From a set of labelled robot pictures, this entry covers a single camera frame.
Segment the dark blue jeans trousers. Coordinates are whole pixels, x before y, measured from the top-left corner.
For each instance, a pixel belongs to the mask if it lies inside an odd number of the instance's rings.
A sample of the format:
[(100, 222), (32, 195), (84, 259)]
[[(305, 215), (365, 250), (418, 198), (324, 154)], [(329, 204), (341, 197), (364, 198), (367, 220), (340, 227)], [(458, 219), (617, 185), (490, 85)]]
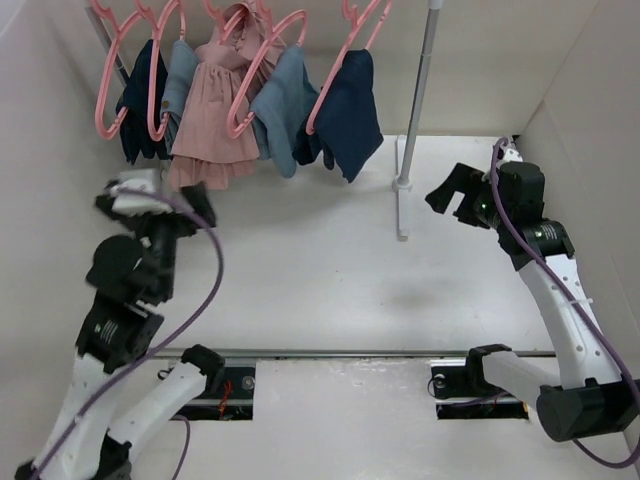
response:
[(373, 85), (370, 52), (347, 52), (314, 120), (314, 133), (304, 128), (297, 133), (293, 158), (299, 165), (322, 156), (327, 169), (338, 167), (347, 182), (354, 182), (383, 143)]

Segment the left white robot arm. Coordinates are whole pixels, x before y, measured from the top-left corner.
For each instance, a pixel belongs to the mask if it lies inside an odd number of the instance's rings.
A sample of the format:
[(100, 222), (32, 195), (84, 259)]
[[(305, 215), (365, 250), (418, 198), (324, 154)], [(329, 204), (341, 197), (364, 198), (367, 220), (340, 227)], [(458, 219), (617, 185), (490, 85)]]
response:
[[(72, 380), (44, 449), (21, 464), (18, 479), (128, 479), (145, 443), (198, 395), (223, 387), (225, 361), (202, 345), (178, 364), (138, 405), (113, 417), (125, 379), (186, 331), (216, 297), (224, 255), (217, 219), (203, 184), (183, 187), (181, 200), (148, 181), (111, 181), (95, 207), (125, 233), (96, 248), (85, 281), (93, 304), (75, 342)], [(157, 346), (162, 325), (153, 307), (173, 297), (179, 239), (205, 233), (217, 257), (214, 284), (202, 304)]]

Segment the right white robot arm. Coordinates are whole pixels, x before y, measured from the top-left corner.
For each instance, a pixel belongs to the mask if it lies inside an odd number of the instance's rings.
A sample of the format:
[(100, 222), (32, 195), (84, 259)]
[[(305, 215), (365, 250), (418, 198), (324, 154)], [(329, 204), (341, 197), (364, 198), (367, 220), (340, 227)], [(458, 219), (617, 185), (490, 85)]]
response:
[(639, 415), (629, 385), (598, 341), (600, 328), (578, 276), (564, 226), (543, 215), (545, 177), (534, 164), (504, 162), (498, 188), (488, 174), (458, 163), (425, 201), (444, 213), (454, 194), (459, 222), (498, 234), (498, 243), (538, 307), (558, 361), (558, 375), (527, 365), (502, 344), (471, 349), (458, 369), (441, 367), (440, 399), (508, 393), (536, 411), (556, 442), (618, 433)]

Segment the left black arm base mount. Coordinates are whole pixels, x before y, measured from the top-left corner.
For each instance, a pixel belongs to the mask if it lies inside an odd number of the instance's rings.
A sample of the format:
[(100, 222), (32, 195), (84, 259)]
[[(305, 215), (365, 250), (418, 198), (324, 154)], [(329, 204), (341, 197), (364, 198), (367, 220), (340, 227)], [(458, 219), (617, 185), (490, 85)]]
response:
[(208, 380), (204, 392), (181, 407), (178, 415), (190, 421), (251, 421), (255, 374), (254, 364), (227, 366), (222, 376)]

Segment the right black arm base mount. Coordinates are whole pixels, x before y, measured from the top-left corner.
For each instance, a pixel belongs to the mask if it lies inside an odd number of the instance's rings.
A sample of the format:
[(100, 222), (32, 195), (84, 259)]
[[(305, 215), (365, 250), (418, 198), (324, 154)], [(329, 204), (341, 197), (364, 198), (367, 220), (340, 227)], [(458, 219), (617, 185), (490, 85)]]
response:
[(433, 362), (428, 393), (438, 420), (529, 420), (525, 403), (499, 387), (474, 386), (464, 364)]

